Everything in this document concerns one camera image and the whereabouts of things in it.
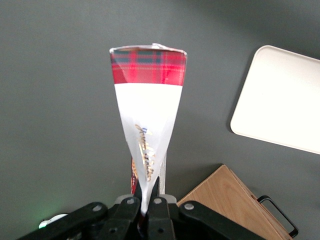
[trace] cone-shaped package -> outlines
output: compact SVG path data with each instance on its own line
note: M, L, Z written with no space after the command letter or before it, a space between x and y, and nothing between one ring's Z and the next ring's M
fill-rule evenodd
M172 135L187 54L159 44L110 49L116 99L125 139L148 211L152 188Z

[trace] wooden box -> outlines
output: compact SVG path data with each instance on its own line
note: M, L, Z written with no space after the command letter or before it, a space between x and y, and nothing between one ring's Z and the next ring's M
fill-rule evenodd
M292 240L281 223L225 165L177 204L190 200L198 201L267 240Z

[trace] metal handle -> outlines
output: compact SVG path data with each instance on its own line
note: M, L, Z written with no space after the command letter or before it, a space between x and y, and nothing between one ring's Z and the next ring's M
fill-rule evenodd
M259 197L257 199L257 201L262 204L264 201L269 201L270 203L272 203L272 205L281 213L281 215L291 224L291 226L293 227L293 230L289 233L289 236L294 238L295 236L298 235L299 230L297 228L297 226L287 217L287 215L285 215L285 213L278 207L278 205L267 195L263 195L261 197Z

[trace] bolt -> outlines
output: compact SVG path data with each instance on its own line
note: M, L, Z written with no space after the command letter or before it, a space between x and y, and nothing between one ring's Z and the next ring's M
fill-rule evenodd
M134 204L135 200L133 198L130 198L126 201L127 204Z
M187 210L192 210L195 208L195 206L193 206L191 203L187 203L184 205L184 208L187 209Z
M160 198L155 198L155 199L153 200L153 202L154 202L155 204L160 204L160 203L162 203L162 200L161 200Z
M97 206L95 206L94 208L92 208L92 211L98 212L98 211L100 211L101 209L102 209L102 206L101 206L101 205L97 205Z

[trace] tartan band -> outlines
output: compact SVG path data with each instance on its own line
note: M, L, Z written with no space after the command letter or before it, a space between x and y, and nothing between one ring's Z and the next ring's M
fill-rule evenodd
M110 54L114 84L184 84L187 56L168 50L115 50Z

